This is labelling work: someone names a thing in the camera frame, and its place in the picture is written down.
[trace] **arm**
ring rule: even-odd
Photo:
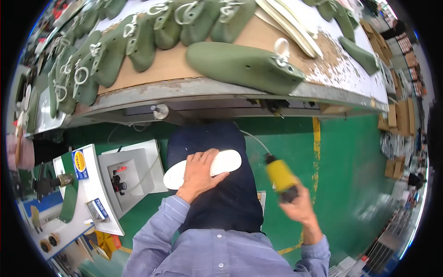
[[[123,276],[150,276],[171,250],[171,239],[186,219],[190,204],[201,193],[215,187],[228,172],[211,178],[209,172],[218,150],[209,149],[189,155],[183,185],[165,198],[156,212],[132,239],[133,250]]]
[[[173,195],[162,200],[156,212],[132,239],[133,250],[123,276],[150,276],[171,250],[175,231],[185,221],[189,203]]]
[[[281,203],[280,207],[292,220],[303,225],[304,242],[302,244],[302,259],[296,263],[296,272],[305,272],[310,276],[328,276],[329,244],[326,236],[320,230],[317,217],[312,209],[309,190],[296,179],[298,196],[292,203]]]

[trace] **blue checkered shirt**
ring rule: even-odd
[[[302,245],[302,259],[295,269],[262,233],[189,229],[171,245],[189,207],[176,195],[162,200],[159,211],[134,236],[134,249],[123,277],[328,275],[330,252],[326,236],[317,244]]]

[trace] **yellow floor line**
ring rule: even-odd
[[[132,249],[129,249],[129,248],[126,248],[126,247],[123,247],[123,246],[120,247],[119,250],[123,251],[123,252],[126,252],[126,253],[129,253],[129,254],[132,253]]]
[[[315,204],[315,197],[317,195],[317,187],[319,186],[319,163],[320,163],[320,121],[318,118],[313,117],[312,118],[312,130],[314,133],[314,155],[315,155],[315,161],[314,161],[314,174],[312,174],[312,181],[314,181],[312,185],[312,205]],[[300,234],[299,243],[297,245],[282,249],[277,251],[278,254],[286,254],[289,252],[294,251],[297,248],[300,248],[303,244],[303,232]]]

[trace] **blue label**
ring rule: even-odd
[[[96,199],[94,199],[94,202],[96,203],[96,205],[97,205],[101,215],[104,218],[107,218],[108,217],[108,213],[106,212],[105,208],[103,207],[102,203],[100,202],[100,199],[96,198]]]
[[[77,178],[77,180],[89,178],[83,150],[74,150],[71,153],[71,157],[72,164],[74,165],[75,177]]]

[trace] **man's left hand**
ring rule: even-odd
[[[210,176],[211,165],[218,152],[218,149],[211,148],[206,152],[188,155],[184,182],[175,195],[191,204],[201,193],[214,188],[226,178],[229,172],[223,172],[214,177]]]

